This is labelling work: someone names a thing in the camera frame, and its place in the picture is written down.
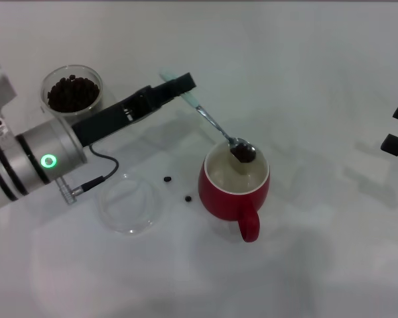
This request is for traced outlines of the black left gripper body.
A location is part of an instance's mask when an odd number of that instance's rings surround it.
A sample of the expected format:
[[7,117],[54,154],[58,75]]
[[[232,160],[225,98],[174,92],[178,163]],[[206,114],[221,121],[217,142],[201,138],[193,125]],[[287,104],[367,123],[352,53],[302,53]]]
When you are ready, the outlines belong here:
[[161,86],[147,86],[124,100],[72,125],[83,147],[143,120],[162,106]]

